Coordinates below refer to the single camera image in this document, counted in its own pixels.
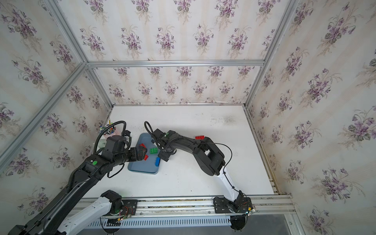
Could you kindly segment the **blue lego brick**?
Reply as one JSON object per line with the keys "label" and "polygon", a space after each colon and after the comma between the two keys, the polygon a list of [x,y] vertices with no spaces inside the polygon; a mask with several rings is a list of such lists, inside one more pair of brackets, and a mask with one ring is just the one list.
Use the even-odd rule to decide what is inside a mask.
{"label": "blue lego brick", "polygon": [[160,158],[159,157],[157,157],[156,158],[156,161],[155,161],[155,166],[159,166],[160,165]]}

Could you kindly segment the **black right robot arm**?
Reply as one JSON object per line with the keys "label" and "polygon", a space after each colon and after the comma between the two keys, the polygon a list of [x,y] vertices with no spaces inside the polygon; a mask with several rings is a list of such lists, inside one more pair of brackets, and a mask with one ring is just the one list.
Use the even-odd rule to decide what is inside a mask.
{"label": "black right robot arm", "polygon": [[212,201],[216,213],[244,213],[249,215],[255,211],[252,201],[241,190],[237,189],[228,176],[225,155],[219,149],[221,143],[213,142],[209,137],[188,138],[175,131],[162,132],[146,127],[152,142],[159,149],[158,157],[168,162],[177,150],[191,154],[200,169],[209,176],[218,177],[229,193],[229,196],[215,197]]}

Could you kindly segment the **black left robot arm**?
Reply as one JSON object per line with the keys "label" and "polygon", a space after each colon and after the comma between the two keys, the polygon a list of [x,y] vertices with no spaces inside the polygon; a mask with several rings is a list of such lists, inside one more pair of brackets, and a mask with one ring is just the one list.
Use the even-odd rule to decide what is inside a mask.
{"label": "black left robot arm", "polygon": [[94,144],[92,155],[69,176],[65,188],[37,215],[25,225],[14,226],[11,235],[76,235],[91,222],[105,214],[117,215],[123,208],[121,196],[105,191],[92,205],[69,216],[81,198],[103,177],[111,178],[116,166],[145,159],[144,145],[131,147],[132,138],[127,132],[108,137],[105,146],[98,147],[100,137]]}

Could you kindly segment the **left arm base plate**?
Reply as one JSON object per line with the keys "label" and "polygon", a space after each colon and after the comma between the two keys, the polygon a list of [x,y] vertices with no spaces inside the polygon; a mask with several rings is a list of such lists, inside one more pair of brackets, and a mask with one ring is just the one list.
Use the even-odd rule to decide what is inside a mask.
{"label": "left arm base plate", "polygon": [[110,212],[103,215],[102,218],[122,220],[135,216],[138,202],[136,199],[123,199],[121,203],[111,206]]}

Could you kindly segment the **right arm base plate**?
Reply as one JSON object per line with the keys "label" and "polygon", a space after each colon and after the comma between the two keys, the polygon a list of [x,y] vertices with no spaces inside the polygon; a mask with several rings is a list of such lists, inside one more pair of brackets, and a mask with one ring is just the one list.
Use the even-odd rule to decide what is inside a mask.
{"label": "right arm base plate", "polygon": [[212,202],[216,214],[255,212],[251,199],[244,196],[239,196],[234,201],[225,197],[215,197]]}

